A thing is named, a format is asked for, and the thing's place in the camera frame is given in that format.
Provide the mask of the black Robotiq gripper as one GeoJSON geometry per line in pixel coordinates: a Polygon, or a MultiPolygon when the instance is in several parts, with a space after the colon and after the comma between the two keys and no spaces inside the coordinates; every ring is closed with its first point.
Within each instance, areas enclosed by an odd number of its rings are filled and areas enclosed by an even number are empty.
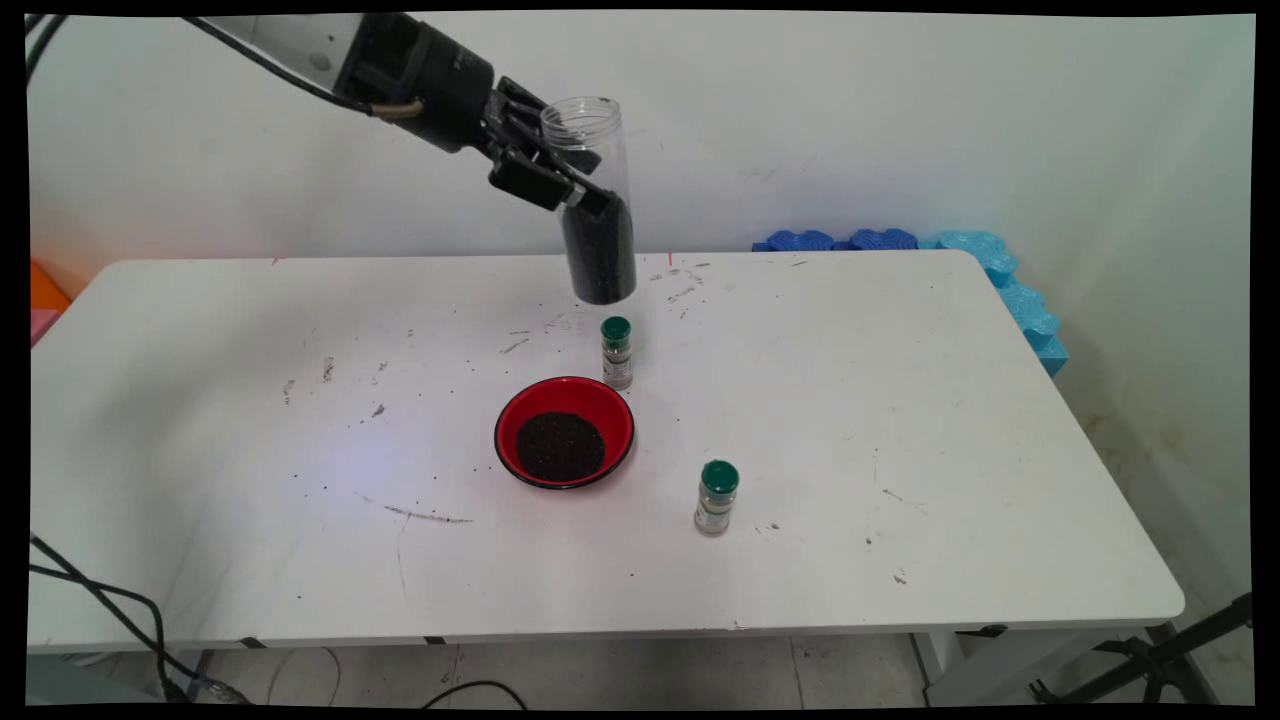
{"type": "Polygon", "coordinates": [[[401,129],[443,152],[490,154],[490,184],[531,205],[576,208],[593,217],[611,206],[614,192],[591,178],[602,158],[590,149],[554,145],[543,129],[543,100],[506,76],[495,86],[489,61],[425,22],[403,26],[410,49],[398,97],[419,111],[399,119],[401,129]]]}

